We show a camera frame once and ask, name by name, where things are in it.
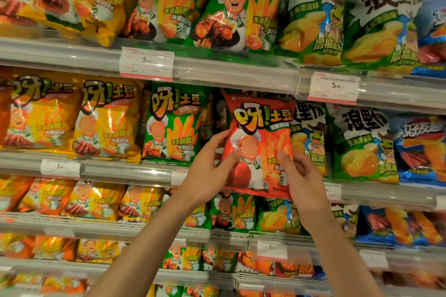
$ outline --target hand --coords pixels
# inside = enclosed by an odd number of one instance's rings
[[[322,175],[309,157],[294,153],[293,162],[283,150],[279,150],[277,156],[288,175],[289,193],[304,228],[314,236],[323,232],[328,223],[336,223]]]
[[[215,149],[219,142],[229,135],[230,131],[218,133],[211,137],[201,149],[190,166],[189,172],[178,189],[185,202],[190,202],[193,208],[213,199],[226,183],[229,172],[241,157],[240,150],[235,150],[226,156],[226,159],[215,166]]]

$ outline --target green snack bag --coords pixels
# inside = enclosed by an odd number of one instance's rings
[[[139,0],[124,29],[130,39],[183,43],[207,0]]]
[[[262,197],[257,231],[300,235],[301,229],[298,209],[293,201]]]
[[[210,0],[186,43],[233,52],[267,52],[277,34],[280,0]]]
[[[422,0],[352,0],[342,62],[380,75],[409,74],[418,61],[414,18]]]
[[[341,64],[346,0],[287,0],[275,54],[305,65]]]
[[[399,183],[393,141],[382,112],[327,103],[334,138],[333,177]]]
[[[206,87],[153,82],[142,157],[192,163],[200,151]]]

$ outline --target snack bag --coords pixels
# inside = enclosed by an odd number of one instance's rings
[[[305,65],[341,64],[346,0],[288,0],[275,52]]]
[[[327,175],[324,108],[321,103],[297,101],[290,127],[293,153],[308,155],[322,176]]]
[[[207,0],[139,0],[124,29],[130,39],[183,43]]]
[[[35,178],[25,197],[20,201],[19,211],[61,215],[75,185],[75,180]]]
[[[200,151],[206,87],[153,82],[143,158],[191,164]]]
[[[342,63],[356,69],[410,74],[418,61],[414,18],[422,0],[352,0]]]
[[[103,239],[80,239],[76,262],[113,263],[118,243]]]
[[[119,206],[119,215],[125,221],[150,221],[160,209],[164,188],[128,186]]]
[[[70,153],[81,101],[79,77],[82,74],[16,68],[4,147]]]
[[[334,218],[341,226],[348,238],[356,237],[356,225],[358,224],[358,208],[357,205],[349,205],[343,203],[332,203],[331,212]]]
[[[187,44],[233,52],[267,52],[277,35],[280,0],[210,0]]]
[[[12,211],[34,178],[0,174],[0,211]]]
[[[302,226],[296,205],[289,200],[262,197],[256,230],[300,235]]]
[[[63,215],[117,221],[124,190],[122,184],[79,180]]]
[[[224,96],[232,121],[222,161],[236,149],[242,154],[228,176],[226,187],[259,196],[291,199],[288,177],[278,163],[277,151],[282,149],[293,159],[290,124],[296,102],[242,94]]]
[[[42,260],[74,261],[77,240],[53,236],[36,236],[34,258]]]
[[[376,109],[326,104],[334,138],[333,177],[398,183],[387,118]]]
[[[437,115],[392,113],[390,131],[401,183],[446,187],[444,121]]]

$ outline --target chip bag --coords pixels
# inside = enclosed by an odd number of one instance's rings
[[[118,220],[125,185],[79,180],[68,199],[63,215],[96,220]]]
[[[164,188],[128,186],[119,206],[119,215],[125,221],[150,221],[159,210]]]
[[[298,101],[290,128],[293,153],[308,155],[321,174],[326,176],[324,109],[321,103]]]
[[[393,141],[382,112],[327,103],[334,138],[333,177],[398,183]]]
[[[207,0],[139,0],[124,29],[131,39],[183,43]]]
[[[341,64],[346,0],[288,0],[275,53],[305,65]]]
[[[13,102],[4,147],[70,153],[78,106],[81,74],[14,70]]]
[[[422,0],[352,0],[342,63],[356,69],[410,74],[418,61],[414,18]]]
[[[289,200],[262,197],[256,230],[299,235],[302,226],[296,205]]]
[[[75,180],[35,178],[30,189],[20,201],[19,211],[61,215],[75,185]]]
[[[277,35],[280,0],[210,0],[186,41],[234,52],[267,52]]]
[[[206,90],[203,86],[153,82],[143,158],[192,163],[201,148]]]
[[[33,177],[0,174],[0,211],[12,211],[30,188]]]
[[[73,142],[75,152],[139,162],[141,154],[135,139],[142,82],[95,76],[84,81],[83,92]]]
[[[293,159],[290,125],[295,101],[224,94],[232,121],[223,159],[236,149],[242,157],[232,168],[226,188],[238,192],[291,199],[288,177],[277,160],[284,150]]]

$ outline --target white price tag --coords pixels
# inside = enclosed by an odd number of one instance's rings
[[[330,201],[340,201],[342,196],[342,186],[337,183],[325,182],[325,193]]]
[[[172,172],[170,184],[172,187],[179,187],[189,172],[188,168],[175,168]]]
[[[315,72],[309,86],[310,101],[356,104],[360,88],[359,76]]]
[[[369,268],[389,270],[389,264],[384,251],[361,249],[360,255]]]
[[[68,159],[44,159],[40,164],[40,172],[44,176],[79,179],[81,163]]]
[[[262,257],[288,259],[288,250],[286,244],[280,242],[257,242],[257,255]]]
[[[174,52],[122,47],[119,59],[121,76],[172,82]]]

